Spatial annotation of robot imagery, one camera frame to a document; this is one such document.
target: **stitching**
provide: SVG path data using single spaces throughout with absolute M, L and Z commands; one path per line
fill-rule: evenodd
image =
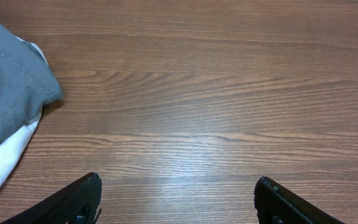
M 37 76 L 34 75 L 33 71 L 31 71 L 26 65 L 20 63 L 20 61 L 18 61 L 15 57 L 2 50 L 1 48 L 0 57 L 9 62 L 14 68 L 21 72 L 21 74 L 26 76 L 35 86 L 37 86 L 43 93 L 45 93 L 51 101 L 56 100 L 58 98 L 56 93 L 49 89 L 43 82 L 38 79 Z

